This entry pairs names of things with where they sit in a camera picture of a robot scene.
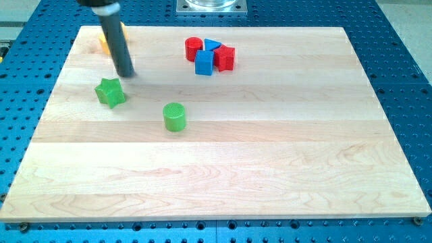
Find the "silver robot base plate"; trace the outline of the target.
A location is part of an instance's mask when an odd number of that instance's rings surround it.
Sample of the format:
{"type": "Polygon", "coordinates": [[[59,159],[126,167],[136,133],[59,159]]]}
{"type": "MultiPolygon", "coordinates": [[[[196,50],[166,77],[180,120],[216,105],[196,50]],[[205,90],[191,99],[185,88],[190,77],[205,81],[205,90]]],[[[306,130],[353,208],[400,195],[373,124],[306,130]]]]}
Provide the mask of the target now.
{"type": "Polygon", "coordinates": [[[247,0],[176,0],[178,15],[243,14],[248,13],[247,0]]]}

